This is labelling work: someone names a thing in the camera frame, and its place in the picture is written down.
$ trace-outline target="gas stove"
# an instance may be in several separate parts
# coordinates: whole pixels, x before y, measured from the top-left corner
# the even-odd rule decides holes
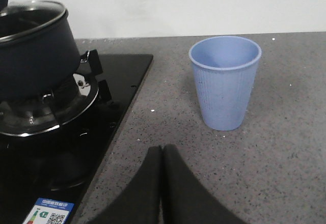
[[[1,222],[33,223],[43,200],[69,203],[70,223],[152,59],[87,51],[59,86],[0,102]]]

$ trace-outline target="stove burner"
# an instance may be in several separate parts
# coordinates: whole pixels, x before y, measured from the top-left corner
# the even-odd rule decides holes
[[[55,130],[81,115],[98,94],[94,76],[74,74],[58,88],[28,99],[0,103],[0,133],[30,136]]]

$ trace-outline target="plastic cup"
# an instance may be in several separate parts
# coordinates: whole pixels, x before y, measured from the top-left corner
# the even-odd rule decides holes
[[[262,51],[250,39],[218,36],[191,47],[203,120],[215,130],[238,128],[246,113]]]

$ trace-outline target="white wall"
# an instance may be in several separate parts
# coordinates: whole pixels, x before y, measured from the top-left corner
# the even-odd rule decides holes
[[[326,0],[56,1],[76,38],[326,31]]]

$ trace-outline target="granite countertop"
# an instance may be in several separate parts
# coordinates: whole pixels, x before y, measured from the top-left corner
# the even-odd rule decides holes
[[[201,119],[188,50],[206,37],[77,40],[81,53],[152,53],[154,62],[74,223],[103,210],[148,147],[165,144],[176,144],[208,191],[249,223],[325,222],[326,33],[241,36],[263,55],[246,117],[233,131]]]

